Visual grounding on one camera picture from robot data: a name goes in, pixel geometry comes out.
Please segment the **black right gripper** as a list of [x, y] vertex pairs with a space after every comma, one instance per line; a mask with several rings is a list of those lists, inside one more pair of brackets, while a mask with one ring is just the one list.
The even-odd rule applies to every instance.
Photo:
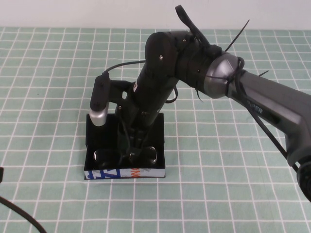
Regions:
[[137, 158], [142, 152], [143, 143], [154, 121], [173, 92], [177, 84], [177, 78], [169, 76], [157, 76], [147, 72], [141, 72], [133, 85], [130, 94], [126, 97], [138, 110], [123, 114], [122, 123], [118, 124], [118, 150], [120, 151], [120, 166], [130, 167], [131, 161], [128, 155], [130, 147], [129, 135], [134, 130], [133, 157]]

